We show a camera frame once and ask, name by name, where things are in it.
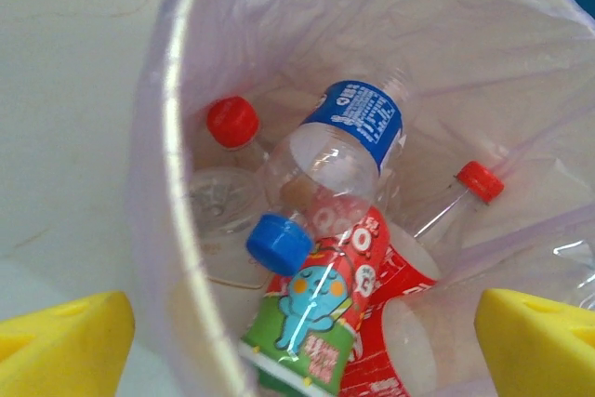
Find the bottle cap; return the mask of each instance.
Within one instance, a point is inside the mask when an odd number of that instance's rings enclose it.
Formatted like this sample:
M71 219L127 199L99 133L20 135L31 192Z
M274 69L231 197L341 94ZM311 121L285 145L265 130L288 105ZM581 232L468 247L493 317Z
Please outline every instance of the bottle cap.
M309 235L296 222L265 214L245 243L248 252L264 267L282 276L295 275L314 247Z
M496 199L504 190L504 183L487 167L478 162L468 162L456 174L456 179L487 204Z
M206 127L217 143L227 149L244 146L254 138L260 121L257 112L242 97L220 99L206 116Z

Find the trash bin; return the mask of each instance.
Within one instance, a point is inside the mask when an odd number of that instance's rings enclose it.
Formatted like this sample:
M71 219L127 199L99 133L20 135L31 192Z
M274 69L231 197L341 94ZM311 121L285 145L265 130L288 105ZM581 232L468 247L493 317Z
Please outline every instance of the trash bin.
M183 391L258 393L236 340L263 290L209 282L192 226L197 113L241 93L273 144L337 79L406 63L421 111L403 206L470 159L507 182L471 252L593 202L593 30L572 0L165 0L139 81L128 204L153 333Z

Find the blue cartoon character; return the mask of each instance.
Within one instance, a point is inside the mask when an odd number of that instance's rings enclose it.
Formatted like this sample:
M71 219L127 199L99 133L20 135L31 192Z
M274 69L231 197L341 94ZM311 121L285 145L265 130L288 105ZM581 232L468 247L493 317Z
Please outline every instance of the blue cartoon character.
M312 266L299 271L289 283L288 295L279 300L285 315L275 347L298 353L309 330L333 328L332 313L349 297L345 279L331 266Z

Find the blue bottle label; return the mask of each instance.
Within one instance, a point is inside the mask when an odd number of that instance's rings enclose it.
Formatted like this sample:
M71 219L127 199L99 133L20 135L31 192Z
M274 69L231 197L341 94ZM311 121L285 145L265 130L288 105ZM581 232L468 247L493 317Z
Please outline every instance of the blue bottle label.
M324 92L321 104L302 124L343 129L370 152L378 170L403 129L401 111L382 90L361 81L340 81Z

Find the white floor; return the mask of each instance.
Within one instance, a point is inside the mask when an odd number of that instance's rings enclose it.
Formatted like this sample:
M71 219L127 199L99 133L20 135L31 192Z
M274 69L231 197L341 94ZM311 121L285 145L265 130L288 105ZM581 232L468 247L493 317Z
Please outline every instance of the white floor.
M124 179L160 1L0 0L0 319L114 288L142 315ZM145 324L118 395L174 397Z

